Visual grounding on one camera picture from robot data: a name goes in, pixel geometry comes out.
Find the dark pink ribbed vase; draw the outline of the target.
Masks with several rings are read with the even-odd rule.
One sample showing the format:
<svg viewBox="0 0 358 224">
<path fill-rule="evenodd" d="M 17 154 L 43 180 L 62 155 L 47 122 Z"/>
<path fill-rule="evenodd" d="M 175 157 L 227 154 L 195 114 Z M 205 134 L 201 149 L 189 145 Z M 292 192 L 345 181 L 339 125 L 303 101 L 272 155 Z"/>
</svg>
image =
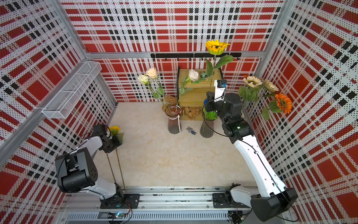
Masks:
<svg viewBox="0 0 358 224">
<path fill-rule="evenodd" d="M 200 135 L 204 138 L 211 138 L 214 134 L 213 129 L 214 129 L 214 120 L 209 121 L 203 119 L 203 123 L 200 128 Z"/>
</svg>

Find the cream rose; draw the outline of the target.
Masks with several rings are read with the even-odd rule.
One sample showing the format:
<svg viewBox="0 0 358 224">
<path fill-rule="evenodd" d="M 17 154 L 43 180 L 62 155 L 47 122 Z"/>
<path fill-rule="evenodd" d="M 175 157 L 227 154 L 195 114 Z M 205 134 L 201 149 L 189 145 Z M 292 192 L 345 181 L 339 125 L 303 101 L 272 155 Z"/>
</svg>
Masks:
<svg viewBox="0 0 358 224">
<path fill-rule="evenodd" d="M 163 85 L 160 82 L 157 70 L 153 67 L 145 72 L 148 76 L 148 87 L 150 88 L 152 95 L 161 101 L 163 105 L 168 105 L 167 100 L 165 99 L 165 91 Z"/>
</svg>

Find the red daisy flower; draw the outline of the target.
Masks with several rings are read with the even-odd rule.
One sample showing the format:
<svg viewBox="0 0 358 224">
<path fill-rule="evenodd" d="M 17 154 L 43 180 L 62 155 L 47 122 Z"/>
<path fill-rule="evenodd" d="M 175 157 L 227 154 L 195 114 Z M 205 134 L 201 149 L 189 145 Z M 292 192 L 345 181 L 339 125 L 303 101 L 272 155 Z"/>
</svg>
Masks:
<svg viewBox="0 0 358 224">
<path fill-rule="evenodd" d="M 107 160 L 108 160 L 110 169 L 111 169 L 111 173 L 112 173 L 112 177 L 113 177 L 114 183 L 117 183 L 116 177 L 115 177 L 114 172 L 113 172 L 112 164 L 111 164 L 111 161 L 110 161 L 109 156 L 108 156 L 108 153 L 105 153 L 105 154 L 106 154 L 106 157 L 107 157 Z"/>
</svg>

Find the beige daisy flower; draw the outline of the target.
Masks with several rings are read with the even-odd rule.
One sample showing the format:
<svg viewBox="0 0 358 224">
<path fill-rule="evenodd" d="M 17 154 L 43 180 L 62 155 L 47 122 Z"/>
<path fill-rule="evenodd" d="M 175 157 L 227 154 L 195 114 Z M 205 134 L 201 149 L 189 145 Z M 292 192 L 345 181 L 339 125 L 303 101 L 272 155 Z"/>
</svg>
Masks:
<svg viewBox="0 0 358 224">
<path fill-rule="evenodd" d="M 268 94 L 264 95 L 265 98 L 274 96 L 275 94 L 279 93 L 279 88 L 276 85 L 274 85 L 271 81 L 266 80 L 264 81 L 263 85 L 264 88 L 269 92 Z"/>
<path fill-rule="evenodd" d="M 255 76 L 247 76 L 243 79 L 244 86 L 238 90 L 238 95 L 245 102 L 252 102 L 258 100 L 259 91 L 263 88 L 261 79 Z"/>
</svg>

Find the yellow daisy flower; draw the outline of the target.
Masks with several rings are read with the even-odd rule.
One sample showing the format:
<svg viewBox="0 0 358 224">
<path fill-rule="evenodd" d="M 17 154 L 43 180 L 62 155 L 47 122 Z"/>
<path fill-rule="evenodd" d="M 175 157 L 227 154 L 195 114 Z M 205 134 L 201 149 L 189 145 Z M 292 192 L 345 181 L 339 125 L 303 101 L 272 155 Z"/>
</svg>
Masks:
<svg viewBox="0 0 358 224">
<path fill-rule="evenodd" d="M 207 70 L 208 79 L 210 81 L 210 88 L 212 87 L 214 71 L 216 69 L 223 67 L 224 65 L 231 63 L 234 60 L 233 56 L 224 55 L 220 57 L 218 62 L 216 61 L 217 56 L 222 55 L 229 45 L 230 45 L 229 43 L 220 42 L 219 40 L 207 41 L 205 44 L 208 53 L 213 56 L 213 62 L 206 59 L 206 63 L 207 63 L 206 70 Z"/>
</svg>

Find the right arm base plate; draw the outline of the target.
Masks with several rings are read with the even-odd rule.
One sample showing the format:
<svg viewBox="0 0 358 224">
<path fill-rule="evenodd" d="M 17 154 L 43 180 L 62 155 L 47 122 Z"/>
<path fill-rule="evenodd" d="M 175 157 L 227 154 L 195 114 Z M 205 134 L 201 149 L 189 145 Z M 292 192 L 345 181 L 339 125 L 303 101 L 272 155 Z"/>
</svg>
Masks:
<svg viewBox="0 0 358 224">
<path fill-rule="evenodd" d="M 238 208 L 238 209 L 250 209 L 250 207 L 244 205 L 243 203 L 235 202 L 229 193 L 214 193 L 213 197 L 213 207 L 216 209 L 223 208 Z"/>
</svg>

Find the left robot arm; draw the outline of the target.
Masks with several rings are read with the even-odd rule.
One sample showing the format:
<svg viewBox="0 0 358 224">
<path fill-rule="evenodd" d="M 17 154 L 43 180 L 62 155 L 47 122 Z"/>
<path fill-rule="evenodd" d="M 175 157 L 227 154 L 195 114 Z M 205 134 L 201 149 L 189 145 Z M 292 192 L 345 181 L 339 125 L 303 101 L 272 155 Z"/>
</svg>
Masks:
<svg viewBox="0 0 358 224">
<path fill-rule="evenodd" d="M 103 203 L 122 201 L 124 193 L 117 183 L 99 177 L 93 161 L 98 151 L 109 154 L 122 145 L 117 126 L 94 125 L 93 132 L 69 153 L 56 157 L 57 185 L 63 193 L 85 192 L 98 196 Z"/>
</svg>

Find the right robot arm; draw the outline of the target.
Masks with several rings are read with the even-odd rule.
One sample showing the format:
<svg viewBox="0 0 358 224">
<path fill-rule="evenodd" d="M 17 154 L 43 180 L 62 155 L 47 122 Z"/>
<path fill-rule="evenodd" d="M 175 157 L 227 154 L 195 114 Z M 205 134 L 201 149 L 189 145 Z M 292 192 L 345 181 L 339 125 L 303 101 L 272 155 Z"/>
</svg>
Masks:
<svg viewBox="0 0 358 224">
<path fill-rule="evenodd" d="M 262 222 L 289 210 L 298 194 L 278 177 L 263 155 L 252 128 L 241 116 L 243 103 L 240 96 L 234 93 L 216 95 L 210 91 L 206 95 L 205 110 L 217 113 L 225 136 L 243 156 L 257 185 L 257 189 L 241 185 L 232 187 L 229 191 L 231 200 L 250 207 Z"/>
</svg>

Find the pale green rose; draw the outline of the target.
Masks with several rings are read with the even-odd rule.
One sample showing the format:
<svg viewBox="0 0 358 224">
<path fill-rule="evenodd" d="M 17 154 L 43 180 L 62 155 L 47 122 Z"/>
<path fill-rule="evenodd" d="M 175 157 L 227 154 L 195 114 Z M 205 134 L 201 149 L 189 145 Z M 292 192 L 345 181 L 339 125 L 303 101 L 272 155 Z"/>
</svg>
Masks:
<svg viewBox="0 0 358 224">
<path fill-rule="evenodd" d="M 164 110 L 164 112 L 169 112 L 169 104 L 165 100 L 165 91 L 159 81 L 158 75 L 139 75 L 138 81 L 150 91 L 150 93 L 155 99 L 158 99 L 162 103 L 162 109 Z"/>
</svg>

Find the pink glass vase with ribbon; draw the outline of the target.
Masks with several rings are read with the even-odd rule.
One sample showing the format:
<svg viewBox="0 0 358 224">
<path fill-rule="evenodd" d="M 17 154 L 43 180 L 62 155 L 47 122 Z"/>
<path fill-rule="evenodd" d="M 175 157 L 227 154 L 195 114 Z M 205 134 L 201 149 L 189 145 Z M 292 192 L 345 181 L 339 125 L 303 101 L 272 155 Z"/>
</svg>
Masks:
<svg viewBox="0 0 358 224">
<path fill-rule="evenodd" d="M 169 106 L 165 110 L 168 117 L 168 131 L 171 134 L 178 134 L 181 132 L 180 114 L 181 108 L 178 105 Z"/>
</svg>

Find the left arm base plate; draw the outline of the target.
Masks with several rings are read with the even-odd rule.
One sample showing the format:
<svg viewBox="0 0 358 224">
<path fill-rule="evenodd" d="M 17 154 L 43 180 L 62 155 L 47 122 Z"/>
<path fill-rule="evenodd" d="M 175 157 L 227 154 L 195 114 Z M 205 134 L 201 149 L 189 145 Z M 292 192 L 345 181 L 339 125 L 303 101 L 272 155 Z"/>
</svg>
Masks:
<svg viewBox="0 0 358 224">
<path fill-rule="evenodd" d="M 140 194 L 124 194 L 124 196 L 114 195 L 108 199 L 101 199 L 101 209 L 137 209 Z"/>
</svg>

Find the white rose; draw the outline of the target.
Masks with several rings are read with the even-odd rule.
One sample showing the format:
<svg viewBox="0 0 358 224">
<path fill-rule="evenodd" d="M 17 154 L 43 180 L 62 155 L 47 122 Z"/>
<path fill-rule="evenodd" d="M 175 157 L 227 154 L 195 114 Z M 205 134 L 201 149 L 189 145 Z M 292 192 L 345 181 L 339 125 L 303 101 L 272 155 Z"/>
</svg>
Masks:
<svg viewBox="0 0 358 224">
<path fill-rule="evenodd" d="M 181 87 L 179 89 L 180 95 L 184 96 L 186 93 L 193 89 L 192 87 L 186 87 L 187 84 L 196 84 L 198 81 L 199 73 L 193 69 L 190 69 L 188 75 L 184 77 L 184 80 L 181 83 Z"/>
</svg>

